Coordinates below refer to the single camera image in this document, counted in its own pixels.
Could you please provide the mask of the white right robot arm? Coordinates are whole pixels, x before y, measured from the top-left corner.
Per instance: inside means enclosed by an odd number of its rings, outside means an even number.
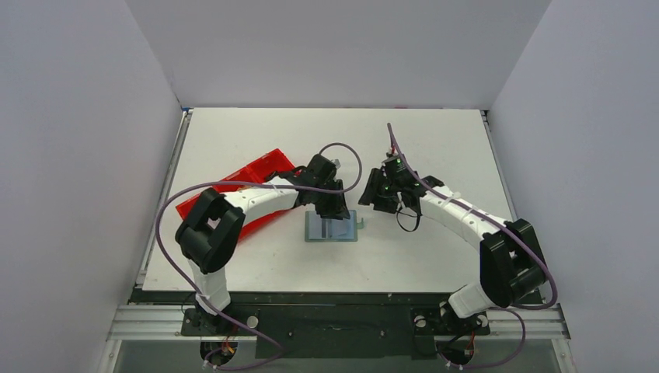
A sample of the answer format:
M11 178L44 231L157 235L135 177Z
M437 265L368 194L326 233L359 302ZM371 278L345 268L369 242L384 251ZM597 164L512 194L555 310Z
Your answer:
M442 181L420 178L400 156L390 154L373 168L358 203L376 211L398 214L412 210L454 232L479 255L479 278L460 287L442 302L440 325L457 332L469 317L492 307L506 308L547 282L546 263L532 225L507 221L460 197Z

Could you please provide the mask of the green leather card holder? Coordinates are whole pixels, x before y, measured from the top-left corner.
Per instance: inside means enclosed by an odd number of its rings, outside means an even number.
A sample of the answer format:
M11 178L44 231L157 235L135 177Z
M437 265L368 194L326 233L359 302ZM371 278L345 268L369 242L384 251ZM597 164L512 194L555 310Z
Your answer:
M364 219L355 210L349 210L348 219L321 218L314 211L305 212L306 242L356 242L358 231L364 228Z

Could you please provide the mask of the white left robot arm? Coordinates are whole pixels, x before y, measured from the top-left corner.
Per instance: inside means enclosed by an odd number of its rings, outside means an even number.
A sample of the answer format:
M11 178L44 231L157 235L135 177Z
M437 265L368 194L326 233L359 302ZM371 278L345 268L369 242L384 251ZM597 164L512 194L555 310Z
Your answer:
M337 170L335 162L316 154L308 165L272 172L263 183L224 193L209 187L199 195L175 240L191 265L200 290L196 302L204 310L201 323L211 333L222 334L231 326L225 267L247 225L308 204L322 218L350 218Z

